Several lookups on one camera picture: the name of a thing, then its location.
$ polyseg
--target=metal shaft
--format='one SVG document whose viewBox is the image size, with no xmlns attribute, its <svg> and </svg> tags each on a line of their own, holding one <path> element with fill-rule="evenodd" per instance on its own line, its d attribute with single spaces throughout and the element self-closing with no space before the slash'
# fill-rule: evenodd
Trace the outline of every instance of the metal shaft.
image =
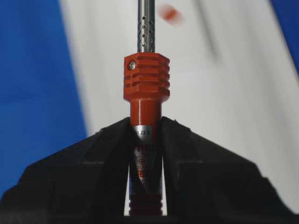
<svg viewBox="0 0 299 224">
<path fill-rule="evenodd" d="M 155 0 L 138 0 L 137 52 L 155 52 Z"/>
</svg>

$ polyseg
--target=blurred red object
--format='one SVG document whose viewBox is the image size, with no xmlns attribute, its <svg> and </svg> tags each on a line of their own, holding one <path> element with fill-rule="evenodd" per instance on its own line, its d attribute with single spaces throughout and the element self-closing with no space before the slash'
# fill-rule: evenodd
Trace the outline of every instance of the blurred red object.
<svg viewBox="0 0 299 224">
<path fill-rule="evenodd" d="M 171 25 L 178 25 L 183 21 L 182 14 L 171 5 L 164 4 L 158 9 L 159 16 Z"/>
</svg>

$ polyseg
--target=orange grooved collar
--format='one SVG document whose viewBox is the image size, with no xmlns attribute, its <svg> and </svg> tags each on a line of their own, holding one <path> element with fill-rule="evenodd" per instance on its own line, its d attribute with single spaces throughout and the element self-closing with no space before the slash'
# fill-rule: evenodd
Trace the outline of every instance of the orange grooved collar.
<svg viewBox="0 0 299 224">
<path fill-rule="evenodd" d="M 129 66 L 132 62 L 135 62 L 134 69 Z M 166 101 L 170 95 L 168 65 L 169 59 L 158 53 L 141 52 L 125 57 L 124 99 Z"/>
</svg>

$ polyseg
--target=screw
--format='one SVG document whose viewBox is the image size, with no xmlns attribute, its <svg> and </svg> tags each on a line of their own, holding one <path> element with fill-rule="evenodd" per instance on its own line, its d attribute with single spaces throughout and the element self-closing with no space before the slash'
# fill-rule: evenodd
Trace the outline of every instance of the screw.
<svg viewBox="0 0 299 224">
<path fill-rule="evenodd" d="M 136 67 L 136 63 L 135 63 L 134 61 L 132 61 L 132 62 L 129 64 L 129 68 L 130 68 L 130 70 L 133 70 L 135 67 Z"/>
</svg>

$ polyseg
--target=white background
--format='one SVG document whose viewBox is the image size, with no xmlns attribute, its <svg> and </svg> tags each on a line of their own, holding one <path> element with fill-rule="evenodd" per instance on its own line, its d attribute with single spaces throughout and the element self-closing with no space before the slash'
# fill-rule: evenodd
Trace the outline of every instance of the white background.
<svg viewBox="0 0 299 224">
<path fill-rule="evenodd" d="M 61 0 L 89 135 L 129 116 L 123 58 L 136 52 L 137 0 Z M 163 115 L 255 162 L 299 212 L 298 79 L 266 0 L 156 0 L 156 52 L 170 58 Z"/>
</svg>

